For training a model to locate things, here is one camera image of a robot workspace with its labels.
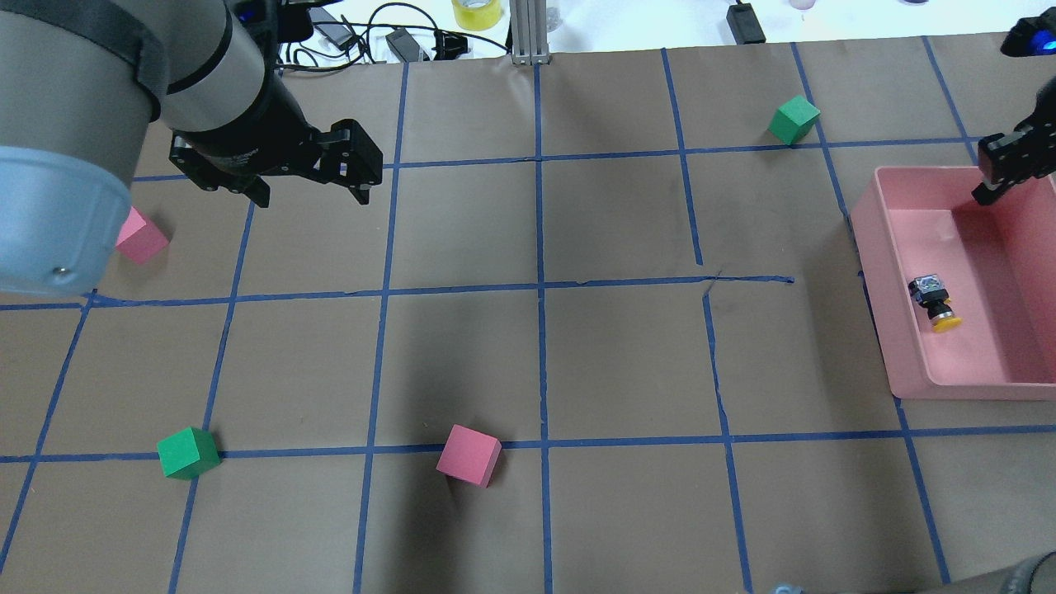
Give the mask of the yellow push button switch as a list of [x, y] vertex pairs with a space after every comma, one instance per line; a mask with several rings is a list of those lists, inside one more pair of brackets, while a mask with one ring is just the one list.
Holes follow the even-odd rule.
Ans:
[[937, 274], [917, 276], [907, 283], [910, 298], [924, 309], [934, 333], [944, 333], [957, 328], [963, 319], [950, 307], [950, 293]]

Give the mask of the pink plastic bin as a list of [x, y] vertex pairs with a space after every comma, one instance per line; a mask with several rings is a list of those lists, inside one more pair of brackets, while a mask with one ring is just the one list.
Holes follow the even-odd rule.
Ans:
[[[850, 219], [888, 380], [902, 400], [1055, 398], [1054, 180], [989, 206], [974, 167], [879, 167]], [[908, 293], [937, 274], [963, 322], [934, 333]]]

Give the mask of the pink cube far corner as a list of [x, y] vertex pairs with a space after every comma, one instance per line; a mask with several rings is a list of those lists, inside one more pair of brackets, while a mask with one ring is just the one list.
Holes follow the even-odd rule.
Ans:
[[169, 237], [135, 207], [131, 207], [116, 240], [115, 249], [136, 266], [144, 266], [168, 248]]

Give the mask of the yellow tape roll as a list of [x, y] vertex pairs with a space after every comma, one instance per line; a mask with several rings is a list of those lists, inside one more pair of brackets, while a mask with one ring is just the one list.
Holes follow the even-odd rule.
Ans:
[[453, 0], [451, 8], [457, 26], [466, 31], [486, 31], [497, 26], [504, 15], [498, 0]]

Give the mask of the green cube near bin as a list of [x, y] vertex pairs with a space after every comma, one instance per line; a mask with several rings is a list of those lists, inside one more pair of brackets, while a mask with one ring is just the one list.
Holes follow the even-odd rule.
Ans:
[[785, 146], [797, 144], [821, 118], [821, 109], [796, 95], [775, 109], [768, 131]]

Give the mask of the green cube near base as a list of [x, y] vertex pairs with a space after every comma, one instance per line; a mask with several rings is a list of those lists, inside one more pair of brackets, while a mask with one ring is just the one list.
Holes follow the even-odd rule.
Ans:
[[190, 481], [221, 464], [215, 437], [197, 427], [164, 437], [156, 443], [156, 454], [163, 476], [173, 480]]

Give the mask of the pink cube near centre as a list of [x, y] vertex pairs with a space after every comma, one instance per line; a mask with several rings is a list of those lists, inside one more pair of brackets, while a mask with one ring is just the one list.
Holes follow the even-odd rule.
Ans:
[[486, 488], [497, 467], [501, 452], [502, 443], [497, 437], [455, 424], [446, 437], [435, 469], [476, 488]]

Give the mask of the black power adapter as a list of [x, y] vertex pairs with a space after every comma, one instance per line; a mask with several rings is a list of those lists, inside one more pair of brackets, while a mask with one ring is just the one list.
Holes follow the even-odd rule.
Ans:
[[751, 3], [733, 1], [728, 5], [725, 22], [736, 45], [761, 45], [766, 34]]

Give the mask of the aluminium frame post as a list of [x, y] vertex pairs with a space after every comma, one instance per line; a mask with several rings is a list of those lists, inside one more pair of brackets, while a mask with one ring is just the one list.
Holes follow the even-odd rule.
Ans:
[[509, 1], [509, 33], [513, 64], [550, 64], [547, 1]]

